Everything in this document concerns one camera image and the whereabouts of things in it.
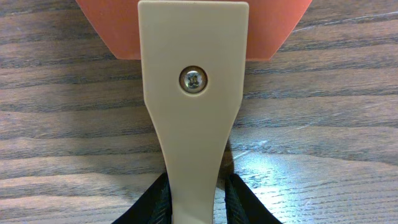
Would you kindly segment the orange scraper wooden handle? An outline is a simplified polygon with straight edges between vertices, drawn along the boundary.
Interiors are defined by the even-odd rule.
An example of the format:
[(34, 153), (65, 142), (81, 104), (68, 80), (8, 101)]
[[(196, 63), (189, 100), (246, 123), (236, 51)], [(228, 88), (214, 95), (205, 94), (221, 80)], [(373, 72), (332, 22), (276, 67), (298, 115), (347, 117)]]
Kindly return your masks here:
[(118, 59), (140, 60), (170, 201), (155, 220), (211, 223), (247, 60), (269, 60), (310, 5), (290, 1), (78, 2)]

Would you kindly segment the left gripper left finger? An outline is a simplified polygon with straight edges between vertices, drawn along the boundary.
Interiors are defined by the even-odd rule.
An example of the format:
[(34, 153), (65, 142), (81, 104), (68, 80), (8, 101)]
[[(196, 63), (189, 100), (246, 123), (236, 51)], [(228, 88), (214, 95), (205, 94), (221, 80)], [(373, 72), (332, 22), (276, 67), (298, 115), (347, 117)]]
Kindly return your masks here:
[(172, 198), (167, 173), (161, 174), (112, 224), (172, 224)]

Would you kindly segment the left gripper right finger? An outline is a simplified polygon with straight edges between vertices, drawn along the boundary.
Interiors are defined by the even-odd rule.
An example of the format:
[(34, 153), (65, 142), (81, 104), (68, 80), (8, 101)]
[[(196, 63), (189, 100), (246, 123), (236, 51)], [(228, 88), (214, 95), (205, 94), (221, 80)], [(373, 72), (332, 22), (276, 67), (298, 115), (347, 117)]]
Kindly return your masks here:
[(282, 224), (238, 174), (226, 178), (224, 191), (228, 224)]

